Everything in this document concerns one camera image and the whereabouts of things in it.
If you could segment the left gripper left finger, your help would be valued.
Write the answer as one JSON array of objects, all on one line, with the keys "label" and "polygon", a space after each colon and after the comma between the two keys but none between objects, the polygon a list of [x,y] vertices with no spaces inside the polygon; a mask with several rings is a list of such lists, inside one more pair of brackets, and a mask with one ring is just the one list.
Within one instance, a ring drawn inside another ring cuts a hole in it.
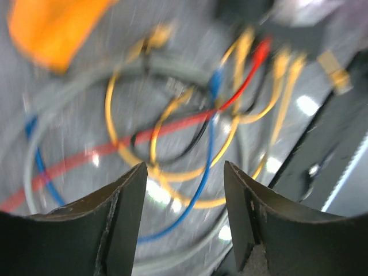
[{"label": "left gripper left finger", "polygon": [[48,214],[1,213],[2,275],[131,275],[147,183],[140,163]]}]

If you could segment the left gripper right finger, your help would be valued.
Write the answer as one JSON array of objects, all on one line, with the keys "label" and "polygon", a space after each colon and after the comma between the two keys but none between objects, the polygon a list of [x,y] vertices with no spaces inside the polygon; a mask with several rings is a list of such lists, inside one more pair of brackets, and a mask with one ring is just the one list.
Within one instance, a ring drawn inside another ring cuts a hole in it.
[{"label": "left gripper right finger", "polygon": [[324,213],[276,193],[232,162],[224,190],[237,269],[262,245],[270,275],[367,275],[367,214]]}]

